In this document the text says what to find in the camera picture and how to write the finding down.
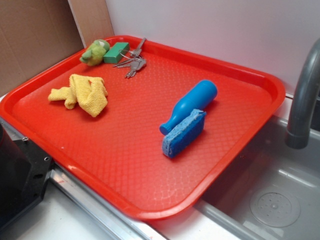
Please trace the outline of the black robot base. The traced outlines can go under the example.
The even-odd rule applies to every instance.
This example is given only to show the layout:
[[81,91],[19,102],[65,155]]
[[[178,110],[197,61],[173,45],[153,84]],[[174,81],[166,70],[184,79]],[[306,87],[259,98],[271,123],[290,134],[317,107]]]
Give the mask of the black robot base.
[[0,229],[44,198],[52,157],[32,140],[10,138],[0,127]]

